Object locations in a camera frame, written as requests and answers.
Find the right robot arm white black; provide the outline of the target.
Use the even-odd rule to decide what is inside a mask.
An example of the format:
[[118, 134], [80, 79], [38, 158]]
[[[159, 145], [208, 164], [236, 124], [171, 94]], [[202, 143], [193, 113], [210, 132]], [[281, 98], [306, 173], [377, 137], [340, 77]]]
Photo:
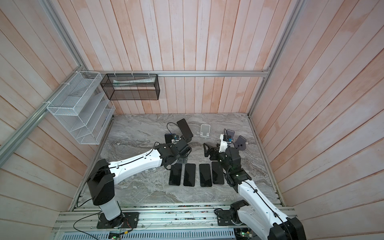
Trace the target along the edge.
[[219, 146], [204, 146], [205, 157], [217, 161], [225, 171], [228, 185], [244, 199], [231, 205], [230, 221], [235, 225], [245, 224], [261, 240], [305, 240], [301, 221], [290, 218], [276, 207], [257, 187], [250, 175], [241, 166], [239, 150]]

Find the white vented electronics box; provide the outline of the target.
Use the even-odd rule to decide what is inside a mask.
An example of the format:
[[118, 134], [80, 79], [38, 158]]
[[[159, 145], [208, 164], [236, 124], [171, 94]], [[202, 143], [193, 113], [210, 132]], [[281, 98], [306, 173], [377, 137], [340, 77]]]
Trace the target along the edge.
[[[80, 232], [59, 233], [53, 240], [108, 240], [111, 231], [93, 232], [86, 235]], [[122, 240], [235, 240], [234, 229], [186, 229], [186, 230], [145, 230], [132, 231], [121, 236]]]

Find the green circuit board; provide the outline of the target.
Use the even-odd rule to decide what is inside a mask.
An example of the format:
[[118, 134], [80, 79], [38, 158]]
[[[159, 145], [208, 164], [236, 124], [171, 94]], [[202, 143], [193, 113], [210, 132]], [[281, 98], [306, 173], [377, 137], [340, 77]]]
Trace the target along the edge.
[[253, 237], [252, 232], [245, 229], [238, 230], [236, 235], [237, 235], [237, 240], [250, 240]]

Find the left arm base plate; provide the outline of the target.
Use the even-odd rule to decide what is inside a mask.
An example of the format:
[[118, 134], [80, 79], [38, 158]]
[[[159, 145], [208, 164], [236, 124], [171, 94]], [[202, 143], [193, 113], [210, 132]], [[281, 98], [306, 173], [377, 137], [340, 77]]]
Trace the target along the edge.
[[122, 212], [113, 220], [107, 220], [104, 213], [99, 214], [97, 229], [128, 228], [134, 229], [138, 225], [138, 212]]

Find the aluminium frame rail back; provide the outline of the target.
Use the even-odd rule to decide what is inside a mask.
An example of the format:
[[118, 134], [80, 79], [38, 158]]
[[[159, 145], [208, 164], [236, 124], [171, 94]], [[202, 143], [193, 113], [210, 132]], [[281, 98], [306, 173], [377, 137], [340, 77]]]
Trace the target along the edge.
[[236, 71], [98, 71], [105, 74], [127, 74], [133, 76], [157, 75], [158, 77], [266, 77], [269, 72], [263, 70]]

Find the black mesh basket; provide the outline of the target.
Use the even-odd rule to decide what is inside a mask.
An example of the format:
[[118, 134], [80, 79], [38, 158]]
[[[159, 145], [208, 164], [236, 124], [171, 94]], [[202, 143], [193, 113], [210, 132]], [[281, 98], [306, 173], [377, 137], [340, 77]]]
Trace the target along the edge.
[[101, 87], [112, 101], [155, 101], [160, 96], [156, 74], [105, 74]]

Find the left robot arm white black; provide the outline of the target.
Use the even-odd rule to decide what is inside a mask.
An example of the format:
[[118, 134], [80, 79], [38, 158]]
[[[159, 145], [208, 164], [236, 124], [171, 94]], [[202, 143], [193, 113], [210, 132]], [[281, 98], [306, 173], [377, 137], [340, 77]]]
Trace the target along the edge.
[[115, 198], [115, 185], [145, 170], [170, 166], [179, 158], [187, 157], [191, 151], [185, 140], [175, 144], [156, 142], [151, 150], [125, 160], [97, 161], [87, 180], [93, 205], [101, 209], [102, 216], [112, 228], [119, 227], [125, 216]]

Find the grey phone stand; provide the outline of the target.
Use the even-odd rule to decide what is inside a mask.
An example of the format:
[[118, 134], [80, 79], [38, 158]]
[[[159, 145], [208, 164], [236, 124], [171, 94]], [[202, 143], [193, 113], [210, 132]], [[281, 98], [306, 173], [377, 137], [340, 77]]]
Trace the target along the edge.
[[234, 139], [234, 136], [235, 136], [235, 131], [232, 131], [232, 130], [227, 130], [226, 131], [226, 134], [228, 135], [228, 139], [230, 141], [232, 141]]
[[235, 148], [239, 151], [245, 151], [247, 148], [247, 139], [243, 136], [239, 136], [237, 140], [234, 142]]

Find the white stand under back phone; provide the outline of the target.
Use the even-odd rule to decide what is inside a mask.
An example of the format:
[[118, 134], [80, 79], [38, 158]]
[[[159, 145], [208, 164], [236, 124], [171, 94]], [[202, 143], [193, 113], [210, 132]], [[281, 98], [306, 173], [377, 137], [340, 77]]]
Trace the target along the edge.
[[210, 136], [211, 126], [208, 124], [201, 124], [200, 137], [208, 138]]

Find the black phone blue case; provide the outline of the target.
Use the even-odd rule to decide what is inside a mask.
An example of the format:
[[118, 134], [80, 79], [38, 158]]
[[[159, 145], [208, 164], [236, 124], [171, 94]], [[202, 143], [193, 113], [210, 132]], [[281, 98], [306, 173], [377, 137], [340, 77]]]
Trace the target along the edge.
[[165, 142], [166, 144], [172, 144], [173, 140], [175, 139], [175, 134], [165, 134]]

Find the aluminium frame rail left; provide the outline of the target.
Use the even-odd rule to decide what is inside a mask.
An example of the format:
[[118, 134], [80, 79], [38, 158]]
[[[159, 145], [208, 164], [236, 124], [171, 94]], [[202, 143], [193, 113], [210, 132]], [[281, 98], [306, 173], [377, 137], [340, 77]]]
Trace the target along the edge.
[[1, 146], [1, 167], [8, 161], [11, 155], [20, 147], [20, 145], [26, 140], [26, 138], [32, 133], [32, 131], [40, 124], [40, 122], [48, 114], [48, 106], [53, 99], [69, 84], [70, 80], [80, 71], [85, 69], [84, 66], [80, 66], [72, 71], [67, 76], [63, 83], [60, 83], [56, 90], [54, 90], [50, 96], [45, 99], [40, 106], [23, 122], [23, 124], [13, 134], [7, 138], [4, 144]]

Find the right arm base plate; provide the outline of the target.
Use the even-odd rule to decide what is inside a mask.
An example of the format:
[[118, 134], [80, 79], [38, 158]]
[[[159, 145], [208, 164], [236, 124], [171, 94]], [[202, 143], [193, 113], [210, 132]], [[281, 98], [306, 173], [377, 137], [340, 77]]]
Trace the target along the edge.
[[245, 225], [242, 223], [238, 217], [238, 214], [235, 210], [223, 210], [215, 209], [215, 215], [217, 216], [217, 221], [219, 226], [241, 226]]

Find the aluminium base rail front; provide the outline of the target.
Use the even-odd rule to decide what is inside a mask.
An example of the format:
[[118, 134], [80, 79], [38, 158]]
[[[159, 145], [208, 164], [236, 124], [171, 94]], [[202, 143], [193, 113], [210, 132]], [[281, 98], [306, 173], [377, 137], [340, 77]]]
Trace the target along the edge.
[[[215, 209], [229, 210], [230, 204], [162, 204], [122, 208], [123, 212], [139, 213], [137, 231], [171, 229], [215, 229], [219, 225]], [[73, 212], [61, 212], [54, 223], [53, 232], [96, 232], [99, 208], [79, 208]]]

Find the grey phone stand front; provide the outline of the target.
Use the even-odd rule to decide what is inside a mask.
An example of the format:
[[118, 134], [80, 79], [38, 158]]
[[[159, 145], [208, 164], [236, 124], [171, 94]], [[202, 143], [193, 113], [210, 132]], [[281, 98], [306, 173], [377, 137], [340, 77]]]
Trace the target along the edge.
[[232, 130], [227, 130], [226, 131], [226, 134], [228, 135], [228, 139], [230, 141], [232, 141], [234, 139], [234, 136], [235, 136], [235, 131], [232, 131]]

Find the aluminium frame rail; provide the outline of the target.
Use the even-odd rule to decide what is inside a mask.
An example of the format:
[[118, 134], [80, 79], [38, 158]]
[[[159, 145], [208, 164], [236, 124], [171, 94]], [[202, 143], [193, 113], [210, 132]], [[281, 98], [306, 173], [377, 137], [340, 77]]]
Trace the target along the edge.
[[127, 74], [133, 76], [157, 75], [158, 77], [266, 77], [269, 72], [263, 70], [236, 71], [98, 71], [105, 74]]
[[60, 83], [56, 90], [54, 90], [50, 96], [45, 99], [40, 106], [23, 122], [23, 124], [13, 134], [7, 138], [4, 144], [1, 146], [1, 167], [8, 161], [11, 155], [20, 147], [20, 145], [26, 140], [26, 138], [32, 133], [32, 131], [40, 124], [40, 122], [48, 114], [48, 106], [53, 99], [69, 84], [70, 80], [80, 71], [85, 69], [84, 66], [80, 66], [72, 71], [67, 76], [63, 83]]

